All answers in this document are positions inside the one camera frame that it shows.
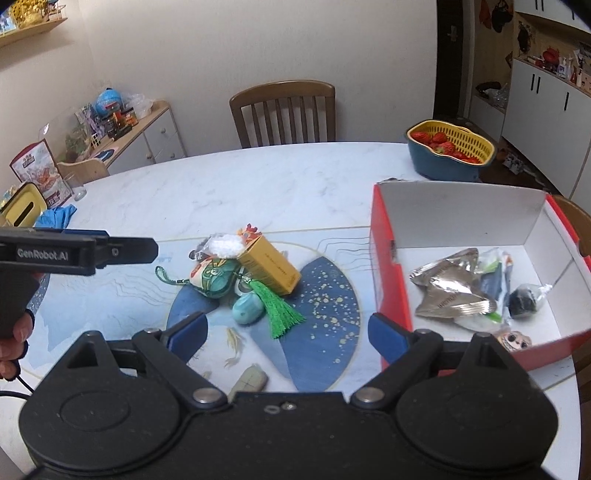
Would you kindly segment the person's left hand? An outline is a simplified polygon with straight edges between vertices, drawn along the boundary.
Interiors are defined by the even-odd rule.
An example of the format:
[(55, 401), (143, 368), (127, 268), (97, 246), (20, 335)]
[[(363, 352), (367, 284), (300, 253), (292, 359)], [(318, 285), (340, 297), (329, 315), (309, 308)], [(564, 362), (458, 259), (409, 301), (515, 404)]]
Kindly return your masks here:
[(35, 326), (35, 316), (27, 304), (40, 286), (42, 273), (17, 272), (10, 279), (1, 272), (1, 378), (13, 381), (20, 374), (19, 361), (28, 351), (28, 339)]

